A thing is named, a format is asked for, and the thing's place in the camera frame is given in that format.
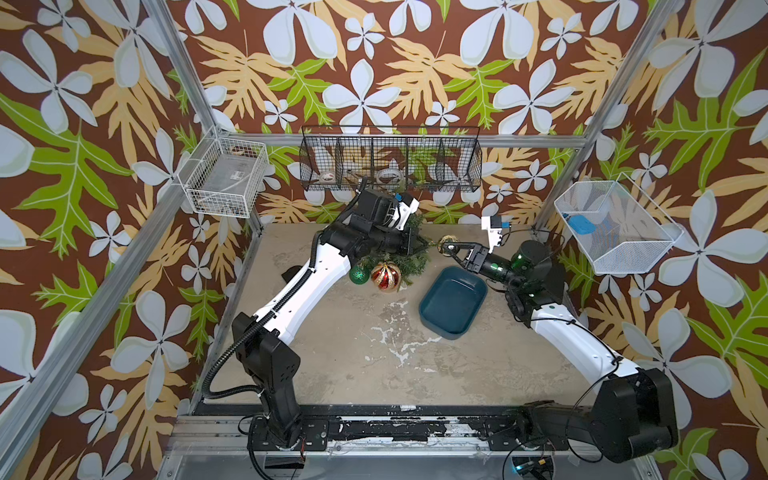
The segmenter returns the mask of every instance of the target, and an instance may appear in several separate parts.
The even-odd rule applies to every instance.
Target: gold ornament
[[[394,263],[381,262],[371,271],[371,280],[379,290],[394,292],[400,286],[402,275],[400,274],[400,269]]]
[[[443,254],[445,257],[450,257],[451,254],[445,251],[445,247],[443,244],[445,242],[451,242],[456,243],[458,242],[458,237],[456,235],[444,235],[437,243],[437,251]]]

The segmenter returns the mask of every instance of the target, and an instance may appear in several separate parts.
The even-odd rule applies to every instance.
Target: black wire basket
[[[381,127],[392,134],[344,134],[358,127],[305,125],[299,151],[304,190],[354,190],[361,178],[389,192],[475,191],[482,152],[477,127]]]

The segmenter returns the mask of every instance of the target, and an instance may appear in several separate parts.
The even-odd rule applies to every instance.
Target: white wire basket
[[[625,180],[632,191],[621,183]],[[647,273],[683,234],[625,175],[619,180],[575,182],[554,205],[597,275]]]
[[[202,153],[196,149],[189,161],[197,166],[184,183],[184,193],[196,213],[250,217],[269,164],[265,144],[215,138]]]

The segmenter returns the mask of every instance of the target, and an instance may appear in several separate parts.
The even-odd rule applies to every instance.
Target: green ornament
[[[363,285],[370,276],[371,273],[360,265],[355,265],[349,270],[349,279],[356,285]]]

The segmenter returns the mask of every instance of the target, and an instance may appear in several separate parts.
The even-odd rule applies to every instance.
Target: wire basket
[[[188,162],[197,162],[184,193],[199,214],[248,218],[266,166],[266,145],[214,138],[200,143]]]
[[[303,127],[299,162],[304,190],[354,190],[363,177],[389,192],[480,187],[482,152],[476,133],[399,128],[412,128],[414,134],[344,134],[334,131],[339,127]]]
[[[683,234],[636,183],[620,180],[632,191],[619,180],[579,181],[554,202],[597,275],[647,273]]]

